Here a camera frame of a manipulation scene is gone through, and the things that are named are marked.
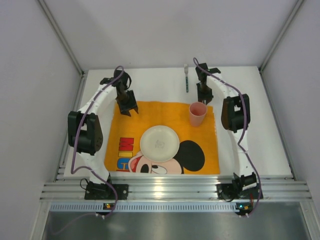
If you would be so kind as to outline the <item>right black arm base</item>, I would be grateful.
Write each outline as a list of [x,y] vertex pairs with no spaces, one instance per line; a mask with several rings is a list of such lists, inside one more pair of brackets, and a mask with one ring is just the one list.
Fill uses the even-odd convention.
[[216,186],[218,199],[226,202],[260,200],[263,198],[260,180],[260,175],[254,171],[249,175],[234,172],[231,183],[219,183]]

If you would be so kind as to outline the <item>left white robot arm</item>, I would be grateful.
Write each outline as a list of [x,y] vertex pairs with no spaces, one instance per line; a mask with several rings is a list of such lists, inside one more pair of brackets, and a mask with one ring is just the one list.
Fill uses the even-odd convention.
[[130,111],[139,112],[133,90],[132,79],[123,66],[117,66],[113,77],[103,78],[88,102],[77,111],[70,111],[67,117],[68,144],[73,148],[70,173],[81,169],[89,171],[89,181],[106,184],[110,172],[104,164],[108,136],[104,120],[108,107],[117,103],[119,113],[131,116]]

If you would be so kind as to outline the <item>pink plastic cup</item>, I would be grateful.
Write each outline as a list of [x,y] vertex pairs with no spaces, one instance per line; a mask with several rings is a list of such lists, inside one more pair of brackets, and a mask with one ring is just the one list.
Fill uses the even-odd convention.
[[207,114],[207,106],[202,102],[194,102],[189,106],[189,122],[193,127],[202,124]]

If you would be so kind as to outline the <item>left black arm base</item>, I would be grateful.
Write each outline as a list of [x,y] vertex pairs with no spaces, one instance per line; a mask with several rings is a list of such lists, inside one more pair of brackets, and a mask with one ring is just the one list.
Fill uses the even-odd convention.
[[[86,187],[84,188],[80,183],[80,187],[85,190],[85,200],[115,200],[116,194],[105,183],[93,183],[92,181],[86,181]],[[129,194],[128,184],[112,184],[115,192],[117,193],[118,200],[127,200]]]

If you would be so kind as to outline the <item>orange cartoon mouse towel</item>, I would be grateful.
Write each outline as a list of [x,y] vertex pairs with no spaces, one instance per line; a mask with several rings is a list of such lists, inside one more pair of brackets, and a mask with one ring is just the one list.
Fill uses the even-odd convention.
[[220,174],[214,109],[199,126],[190,123],[190,105],[138,102],[130,116],[112,111],[104,165],[110,172],[158,175]]

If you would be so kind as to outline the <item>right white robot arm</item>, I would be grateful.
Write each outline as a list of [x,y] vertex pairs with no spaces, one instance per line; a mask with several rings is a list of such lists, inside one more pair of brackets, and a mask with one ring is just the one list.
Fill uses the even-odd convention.
[[208,105],[214,97],[222,100],[221,124],[228,131],[234,152],[234,175],[249,177],[255,172],[248,159],[247,130],[251,121],[250,98],[221,79],[221,71],[208,68],[206,63],[196,63],[198,77],[197,100]]

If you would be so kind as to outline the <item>cream round plate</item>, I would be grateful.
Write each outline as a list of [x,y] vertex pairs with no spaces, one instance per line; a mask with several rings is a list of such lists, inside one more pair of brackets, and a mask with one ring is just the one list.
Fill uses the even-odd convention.
[[147,129],[140,138],[140,151],[144,157],[156,163],[164,163],[174,158],[180,147],[177,133],[165,125]]

